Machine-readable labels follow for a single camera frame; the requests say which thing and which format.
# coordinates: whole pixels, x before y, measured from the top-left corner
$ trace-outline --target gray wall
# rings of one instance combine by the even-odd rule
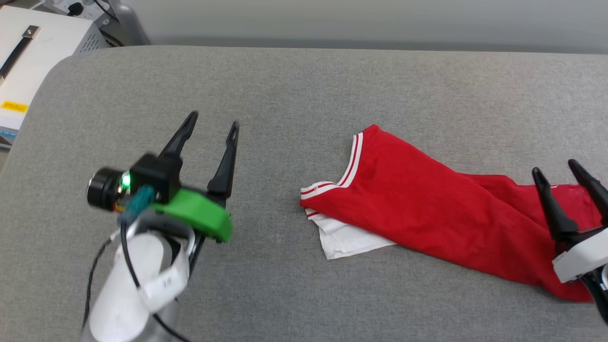
[[[608,52],[606,0],[118,0],[152,44]]]

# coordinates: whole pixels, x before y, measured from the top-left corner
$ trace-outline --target gray cushion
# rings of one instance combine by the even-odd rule
[[[207,183],[241,122],[233,239],[203,248],[182,296],[179,330],[193,340],[604,340],[592,304],[399,246],[327,261],[298,200],[300,187],[340,178],[351,136],[373,123],[459,172],[530,184],[539,166],[565,183],[576,158],[608,180],[607,75],[596,55],[128,47],[68,58],[0,176],[1,340],[78,337],[91,262],[116,229],[87,205],[88,179],[159,152],[191,110],[185,184]]]

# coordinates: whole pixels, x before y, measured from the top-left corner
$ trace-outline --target green led light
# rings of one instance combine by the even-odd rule
[[[131,186],[131,175],[130,174],[126,174],[123,178],[122,178],[122,186],[123,187],[130,187]]]

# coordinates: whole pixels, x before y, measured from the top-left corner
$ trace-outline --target red t-shirt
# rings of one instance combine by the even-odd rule
[[[581,230],[600,225],[586,190],[552,190]],[[454,172],[372,125],[354,137],[338,183],[302,189],[300,205],[402,246],[511,281],[589,302],[580,282],[560,283],[551,239],[534,186],[506,176]]]

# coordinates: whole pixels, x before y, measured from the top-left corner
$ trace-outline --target yellow label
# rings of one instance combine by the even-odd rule
[[[18,111],[19,113],[25,113],[27,111],[27,107],[29,106],[11,101],[4,101],[4,103],[2,104],[2,109],[14,110]]]

